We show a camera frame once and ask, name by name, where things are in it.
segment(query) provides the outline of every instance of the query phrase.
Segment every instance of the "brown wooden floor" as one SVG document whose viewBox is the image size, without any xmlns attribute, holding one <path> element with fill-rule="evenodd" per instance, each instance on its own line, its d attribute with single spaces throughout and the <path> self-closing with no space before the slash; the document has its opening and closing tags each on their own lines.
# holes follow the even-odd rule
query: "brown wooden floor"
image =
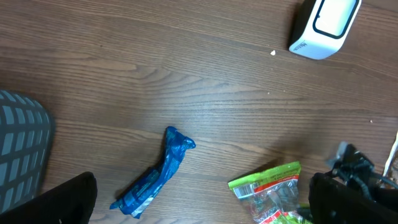
<svg viewBox="0 0 398 224">
<path fill-rule="evenodd" d="M 251 223 L 226 183 L 264 164 L 299 160 L 303 202 L 342 140 L 381 172 L 398 128 L 398 2 L 363 0 L 321 61 L 287 50 L 301 2 L 1 0 L 0 88 L 57 119 L 43 190 L 89 170 L 92 223 Z M 109 211 L 169 125 L 198 147 L 141 220 Z"/>
</svg>

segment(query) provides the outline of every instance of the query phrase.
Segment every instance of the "wood grain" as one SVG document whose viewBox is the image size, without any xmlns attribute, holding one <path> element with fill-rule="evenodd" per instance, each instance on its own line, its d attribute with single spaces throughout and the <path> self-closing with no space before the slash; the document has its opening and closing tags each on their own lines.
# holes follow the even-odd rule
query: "wood grain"
<svg viewBox="0 0 398 224">
<path fill-rule="evenodd" d="M 226 183 L 264 164 L 299 160 L 302 202 L 342 140 L 381 172 L 398 127 L 398 5 L 364 1 L 343 48 L 314 61 L 286 50 L 299 3 L 0 1 L 0 88 L 57 121 L 43 191 L 88 170 L 92 223 L 250 223 Z M 169 125 L 198 147 L 141 220 L 109 211 Z"/>
</svg>

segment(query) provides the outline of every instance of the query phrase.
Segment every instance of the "gray plastic bin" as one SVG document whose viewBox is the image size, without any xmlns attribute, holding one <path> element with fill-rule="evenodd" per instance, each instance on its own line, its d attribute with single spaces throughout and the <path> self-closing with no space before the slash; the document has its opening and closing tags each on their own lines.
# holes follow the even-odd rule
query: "gray plastic bin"
<svg viewBox="0 0 398 224">
<path fill-rule="evenodd" d="M 39 102 L 0 90 L 0 213 L 38 194 L 54 131 Z"/>
</svg>

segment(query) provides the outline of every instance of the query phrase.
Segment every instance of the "blue candy wrapper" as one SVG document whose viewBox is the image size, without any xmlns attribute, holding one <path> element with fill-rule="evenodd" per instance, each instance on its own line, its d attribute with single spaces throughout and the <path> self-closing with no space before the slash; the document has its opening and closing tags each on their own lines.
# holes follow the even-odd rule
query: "blue candy wrapper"
<svg viewBox="0 0 398 224">
<path fill-rule="evenodd" d="M 168 127 L 163 161 L 157 167 L 151 168 L 147 175 L 140 178 L 127 193 L 112 203 L 109 209 L 120 208 L 123 214 L 139 218 L 166 181 L 176 173 L 185 151 L 195 147 L 192 139 L 179 133 L 175 127 Z"/>
</svg>

